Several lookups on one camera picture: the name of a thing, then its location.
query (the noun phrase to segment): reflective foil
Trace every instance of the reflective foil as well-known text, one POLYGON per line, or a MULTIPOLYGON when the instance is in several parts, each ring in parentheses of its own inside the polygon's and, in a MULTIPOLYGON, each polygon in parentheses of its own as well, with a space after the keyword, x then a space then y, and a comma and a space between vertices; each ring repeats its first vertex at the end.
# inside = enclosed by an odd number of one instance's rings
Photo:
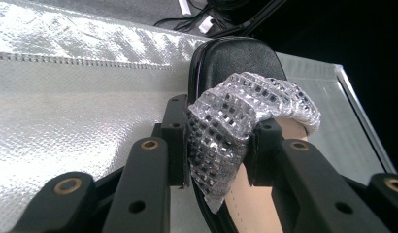
POLYGON ((26 1, 0 1, 0 51, 176 68, 204 38, 80 15, 26 1))
POLYGON ((0 232, 50 179, 123 166, 206 39, 0 1, 0 232))
POLYGON ((320 126, 316 105, 295 83, 252 73, 231 75, 188 108, 191 175, 214 214, 230 190, 259 121, 293 118, 308 133, 320 126))

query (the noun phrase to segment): silver reflective insulation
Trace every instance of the silver reflective insulation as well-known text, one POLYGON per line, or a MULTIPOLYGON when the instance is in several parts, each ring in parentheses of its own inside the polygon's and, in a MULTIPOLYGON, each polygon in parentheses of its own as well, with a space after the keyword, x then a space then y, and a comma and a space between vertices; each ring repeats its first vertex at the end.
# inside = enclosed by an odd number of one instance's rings
POLYGON ((230 190, 259 121, 293 118, 310 134, 320 126, 315 103, 295 83, 252 73, 231 75, 188 109, 191 175, 214 214, 230 190))
POLYGON ((0 1, 0 232, 50 179, 123 166, 206 39, 24 1, 0 1))

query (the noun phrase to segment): black cable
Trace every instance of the black cable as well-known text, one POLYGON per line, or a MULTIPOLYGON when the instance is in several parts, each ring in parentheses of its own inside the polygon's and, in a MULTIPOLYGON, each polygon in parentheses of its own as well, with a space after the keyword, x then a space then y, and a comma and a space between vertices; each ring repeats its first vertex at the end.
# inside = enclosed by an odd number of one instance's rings
POLYGON ((208 4, 214 8, 229 11, 244 6, 249 0, 208 0, 208 4))
POLYGON ((222 25, 223 30, 225 30, 226 29, 226 24, 223 21, 223 19, 219 19, 219 23, 220 23, 220 25, 222 25))
POLYGON ((220 29, 220 31, 222 31, 223 28, 219 22, 219 19, 217 18, 217 15, 216 15, 216 12, 214 11, 214 9, 212 9, 212 13, 213 13, 212 17, 214 17, 214 19, 211 20, 211 23, 213 23, 213 20, 215 20, 217 27, 220 29))
POLYGON ((212 24, 216 24, 216 26, 220 29, 220 31, 223 31, 226 29, 226 26, 221 23, 221 21, 216 20, 215 18, 211 20, 212 24))
POLYGON ((174 30, 182 32, 188 32, 195 27, 196 22, 202 19, 203 14, 208 11, 210 7, 206 5, 196 16, 194 17, 174 17, 174 18, 164 18, 160 21, 156 22, 153 26, 157 26, 161 23, 168 22, 168 21, 181 21, 174 27, 174 30))
POLYGON ((190 1, 190 0, 187 0, 187 1, 189 2, 189 4, 190 4, 193 8, 196 8, 196 9, 199 10, 199 11, 202 11, 202 10, 203 10, 203 8, 200 9, 200 8, 196 7, 195 5, 193 5, 192 1, 190 1))

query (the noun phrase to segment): gray metal surface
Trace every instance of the gray metal surface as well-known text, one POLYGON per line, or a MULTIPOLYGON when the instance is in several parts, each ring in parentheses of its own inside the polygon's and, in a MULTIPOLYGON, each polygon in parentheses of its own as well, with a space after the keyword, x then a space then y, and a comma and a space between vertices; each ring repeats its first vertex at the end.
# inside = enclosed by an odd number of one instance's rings
POLYGON ((342 175, 367 184, 384 172, 337 78, 334 64, 278 54, 289 80, 300 85, 320 112, 320 129, 309 141, 342 175))
POLYGON ((356 116, 358 117, 363 131, 368 137, 370 143, 372 144, 375 153, 380 159, 381 165, 383 169, 388 173, 396 173, 395 167, 389 159, 389 156, 384 150, 383 145, 381 144, 381 140, 378 138, 378 135, 371 124, 371 121, 366 116, 362 105, 359 102, 356 94, 354 93, 353 87, 350 84, 349 78, 344 71, 344 67, 341 65, 335 65, 336 76, 338 77, 338 81, 340 82, 344 92, 352 106, 352 109, 355 111, 356 116))
MULTIPOLYGON (((206 39, 22 1, 0 1, 0 12, 3 232, 49 179, 82 171, 97 180, 122 166, 132 143, 162 119, 168 98, 187 92, 190 57, 206 39), (43 37, 52 27, 59 34, 43 37)), ((335 65, 279 56, 322 112, 311 142, 343 175, 365 183, 381 172, 335 65)), ((171 211, 172 232, 209 232, 191 189, 172 188, 171 211)))

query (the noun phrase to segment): metal panel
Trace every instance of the metal panel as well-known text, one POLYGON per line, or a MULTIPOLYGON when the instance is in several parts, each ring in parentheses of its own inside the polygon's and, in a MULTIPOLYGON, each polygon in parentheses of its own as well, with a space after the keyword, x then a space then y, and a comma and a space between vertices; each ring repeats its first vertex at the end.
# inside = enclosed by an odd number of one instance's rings
POLYGON ((390 162, 386 150, 384 150, 383 145, 381 144, 381 140, 378 138, 378 135, 375 132, 375 129, 371 124, 371 121, 366 116, 365 110, 362 108, 359 99, 354 93, 349 78, 344 71, 344 67, 341 65, 335 65, 335 72, 339 82, 341 83, 342 88, 344 89, 345 94, 347 95, 347 98, 352 106, 352 109, 354 110, 356 116, 358 117, 365 134, 367 135, 369 141, 372 144, 372 147, 375 150, 375 153, 378 155, 378 158, 384 170, 388 173, 396 173, 396 170, 393 167, 393 164, 390 162))
POLYGON ((336 170, 367 184, 384 172, 341 86, 336 65, 279 54, 287 78, 301 86, 322 113, 319 130, 309 137, 336 170))

